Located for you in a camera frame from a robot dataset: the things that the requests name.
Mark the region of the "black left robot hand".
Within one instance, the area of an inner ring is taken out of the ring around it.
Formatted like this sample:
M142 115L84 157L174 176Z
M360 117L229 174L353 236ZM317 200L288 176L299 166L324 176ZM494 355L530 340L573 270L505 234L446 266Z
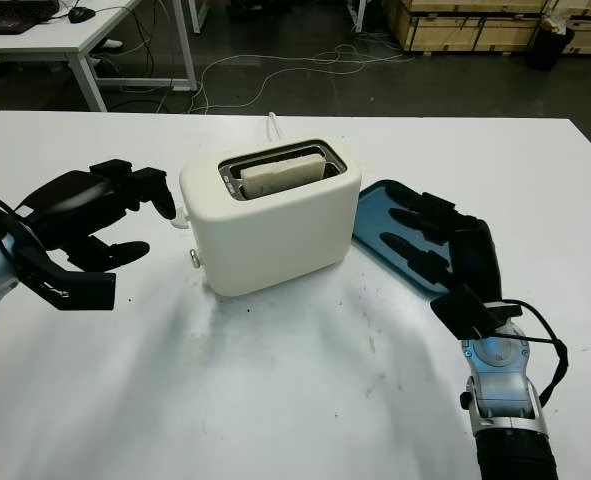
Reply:
M146 255L143 241L108 245L95 233L150 202L167 220L176 217L166 173L111 159L60 175L28 195L15 209L47 251L62 250L86 272L107 272Z

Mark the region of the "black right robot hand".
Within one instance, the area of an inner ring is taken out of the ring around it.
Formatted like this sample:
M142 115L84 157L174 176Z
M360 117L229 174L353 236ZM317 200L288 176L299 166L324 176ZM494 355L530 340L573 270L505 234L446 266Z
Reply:
M499 263L485 221L459 213L454 203L428 192L419 194L397 184L386 186L385 192L395 203L388 210L389 217L419 231L425 240L448 247L445 258L420 249L399 234L381 233L384 244L404 258L413 272L449 290L466 285L484 303L502 298Z

